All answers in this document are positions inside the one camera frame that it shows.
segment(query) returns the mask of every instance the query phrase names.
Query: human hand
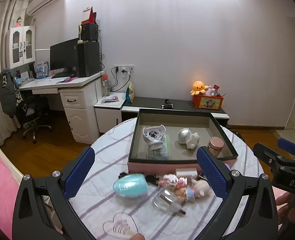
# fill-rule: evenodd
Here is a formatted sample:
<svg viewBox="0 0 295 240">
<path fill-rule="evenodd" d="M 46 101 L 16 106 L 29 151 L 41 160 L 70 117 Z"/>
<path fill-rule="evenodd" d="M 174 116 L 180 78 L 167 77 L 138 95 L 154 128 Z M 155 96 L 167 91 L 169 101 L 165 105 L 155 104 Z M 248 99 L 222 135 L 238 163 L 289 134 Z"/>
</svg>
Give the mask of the human hand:
<svg viewBox="0 0 295 240">
<path fill-rule="evenodd" d="M 278 222 L 282 224 L 287 216 L 288 220 L 295 223 L 295 194 L 289 192 L 284 193 L 282 196 L 275 200 L 277 206 L 284 205 L 278 210 Z"/>
</svg>

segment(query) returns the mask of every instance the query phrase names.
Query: office chair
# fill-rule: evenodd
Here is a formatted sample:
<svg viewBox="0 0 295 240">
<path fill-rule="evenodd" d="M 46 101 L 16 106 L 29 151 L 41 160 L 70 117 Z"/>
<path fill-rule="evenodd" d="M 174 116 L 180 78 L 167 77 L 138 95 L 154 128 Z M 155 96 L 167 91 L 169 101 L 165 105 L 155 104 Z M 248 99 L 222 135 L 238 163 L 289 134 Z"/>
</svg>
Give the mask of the office chair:
<svg viewBox="0 0 295 240">
<path fill-rule="evenodd" d="M 27 108 L 34 109 L 34 113 L 30 116 L 26 116 Z M 49 113 L 49 104 L 46 97 L 40 97 L 37 95 L 29 96 L 25 98 L 22 102 L 18 104 L 16 107 L 16 114 L 19 123 L 26 127 L 26 130 L 23 133 L 23 139 L 25 139 L 25 135 L 28 131 L 33 131 L 33 143 L 36 144 L 35 132 L 40 127 L 47 127 L 52 131 L 52 127 L 47 124 L 37 124 L 37 121 L 41 121 L 40 119 L 45 118 Z"/>
</svg>

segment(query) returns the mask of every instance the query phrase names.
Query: pink jar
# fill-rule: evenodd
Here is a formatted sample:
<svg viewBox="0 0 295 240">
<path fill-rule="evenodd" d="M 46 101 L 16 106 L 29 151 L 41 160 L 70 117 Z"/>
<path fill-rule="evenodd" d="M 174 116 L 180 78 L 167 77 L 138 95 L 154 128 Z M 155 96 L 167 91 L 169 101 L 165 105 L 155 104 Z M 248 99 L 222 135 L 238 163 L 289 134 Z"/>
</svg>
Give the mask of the pink jar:
<svg viewBox="0 0 295 240">
<path fill-rule="evenodd" d="M 224 141 L 221 138 L 212 137 L 209 141 L 208 149 L 215 157 L 218 157 L 223 146 L 224 146 Z"/>
</svg>

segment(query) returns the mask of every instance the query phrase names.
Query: white desk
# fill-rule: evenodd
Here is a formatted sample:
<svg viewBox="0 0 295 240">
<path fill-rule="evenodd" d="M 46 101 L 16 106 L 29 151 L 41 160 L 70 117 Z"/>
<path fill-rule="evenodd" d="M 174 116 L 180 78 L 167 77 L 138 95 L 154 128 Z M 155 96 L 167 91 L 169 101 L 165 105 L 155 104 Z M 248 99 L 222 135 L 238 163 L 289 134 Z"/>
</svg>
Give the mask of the white desk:
<svg viewBox="0 0 295 240">
<path fill-rule="evenodd" d="M 32 82 L 29 82 L 27 84 L 24 84 L 20 87 L 20 90 L 36 90 L 36 89 L 51 89 L 51 88 L 70 88 L 70 87 L 82 87 L 86 85 L 87 83 L 90 83 L 91 81 L 97 79 L 101 76 L 101 72 L 96 73 L 89 77 L 84 78 L 76 78 L 68 83 L 59 83 L 58 82 L 65 80 L 66 77 L 63 78 L 53 78 L 47 77 L 42 79 L 35 79 Z"/>
<path fill-rule="evenodd" d="M 37 79 L 22 85 L 20 90 L 32 90 L 33 94 L 60 94 L 75 141 L 92 144 L 99 137 L 94 105 L 102 98 L 100 77 L 104 73 L 102 71 L 90 77 L 59 84 L 57 83 L 66 77 Z"/>
</svg>

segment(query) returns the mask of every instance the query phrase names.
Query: blue gripper pad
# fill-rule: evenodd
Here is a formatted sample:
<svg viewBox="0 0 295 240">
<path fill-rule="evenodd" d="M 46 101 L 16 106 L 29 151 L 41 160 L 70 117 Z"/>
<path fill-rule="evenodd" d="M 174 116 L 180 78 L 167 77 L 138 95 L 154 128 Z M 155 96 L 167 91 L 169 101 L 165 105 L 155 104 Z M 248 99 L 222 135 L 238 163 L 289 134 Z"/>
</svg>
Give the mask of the blue gripper pad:
<svg viewBox="0 0 295 240">
<path fill-rule="evenodd" d="M 229 194 L 227 180 L 225 176 L 220 172 L 218 167 L 214 164 L 213 160 L 209 157 L 208 153 L 206 153 L 207 149 L 204 149 L 206 147 L 203 147 L 200 147 L 197 151 L 198 164 L 200 165 L 215 195 L 225 200 Z M 220 169 L 227 169 L 224 172 L 229 172 L 229 169 L 224 165 L 222 161 L 217 161 L 221 162 L 223 165 L 220 167 Z"/>
<path fill-rule="evenodd" d="M 292 155 L 295 155 L 295 143 L 280 138 L 278 140 L 278 147 L 285 150 L 288 153 L 291 153 Z"/>
<path fill-rule="evenodd" d="M 86 175 L 89 173 L 90 168 L 92 167 L 95 160 L 95 153 L 91 147 L 86 147 L 80 155 L 82 157 L 78 158 L 71 163 L 78 160 L 77 164 L 74 166 L 73 170 L 69 173 L 68 177 L 65 180 L 64 196 L 68 200 L 69 198 L 75 197 L 79 191 L 83 181 L 85 180 Z"/>
</svg>

